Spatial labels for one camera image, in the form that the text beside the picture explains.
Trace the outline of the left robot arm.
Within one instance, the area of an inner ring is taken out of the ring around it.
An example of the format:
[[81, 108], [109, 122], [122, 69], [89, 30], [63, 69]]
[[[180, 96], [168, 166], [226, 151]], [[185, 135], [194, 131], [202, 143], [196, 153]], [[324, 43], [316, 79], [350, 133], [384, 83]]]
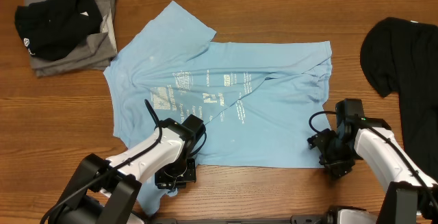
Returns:
[[153, 134], [107, 159], [86, 156], [42, 223], [143, 223], [132, 210], [142, 185], [154, 179], [162, 190], [196, 181], [194, 155], [206, 128], [194, 115], [178, 123], [159, 121]]

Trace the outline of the light blue t-shirt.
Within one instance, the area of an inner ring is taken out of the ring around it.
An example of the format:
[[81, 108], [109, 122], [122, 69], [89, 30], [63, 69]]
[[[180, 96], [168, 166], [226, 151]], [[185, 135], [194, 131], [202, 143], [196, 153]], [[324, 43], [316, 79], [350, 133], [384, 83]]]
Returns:
[[215, 31], [170, 3], [104, 70], [114, 135], [134, 147], [161, 119], [203, 120], [196, 162], [317, 168], [307, 139], [326, 129], [331, 44], [214, 42]]

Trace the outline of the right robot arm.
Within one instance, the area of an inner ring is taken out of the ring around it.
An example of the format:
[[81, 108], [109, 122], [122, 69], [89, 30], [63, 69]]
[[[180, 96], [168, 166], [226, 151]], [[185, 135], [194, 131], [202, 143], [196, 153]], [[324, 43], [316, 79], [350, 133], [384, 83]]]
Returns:
[[367, 117], [360, 99], [344, 99], [332, 112], [337, 128], [316, 131], [309, 148], [320, 152], [319, 163], [333, 178], [365, 161], [385, 191], [380, 212], [332, 206], [319, 223], [416, 223], [417, 216], [437, 222], [437, 181], [425, 174], [397, 143], [383, 119]]

